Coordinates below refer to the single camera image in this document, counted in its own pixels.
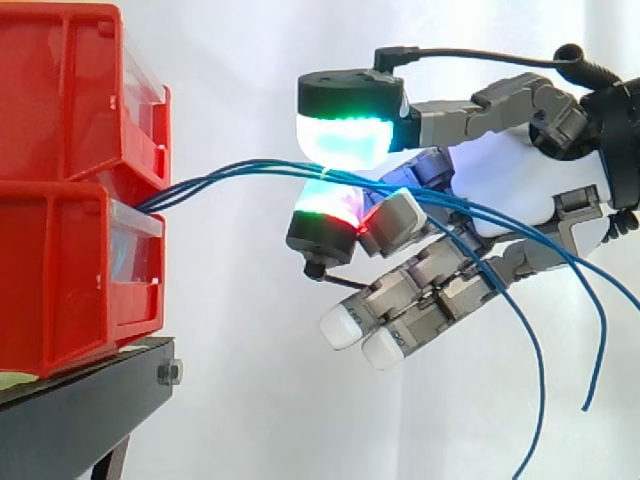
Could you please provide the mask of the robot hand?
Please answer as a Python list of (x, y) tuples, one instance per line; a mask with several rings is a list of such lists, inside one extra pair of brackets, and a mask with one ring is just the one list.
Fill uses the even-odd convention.
[(381, 49), (369, 69), (297, 83), (297, 135), (319, 175), (286, 235), (305, 274), (329, 281), (356, 249), (416, 254), (321, 319), (336, 350), (360, 344), (386, 369), (514, 283), (586, 255), (618, 195), (599, 153), (607, 123), (534, 72), (468, 100), (410, 103), (395, 69), (419, 48)]

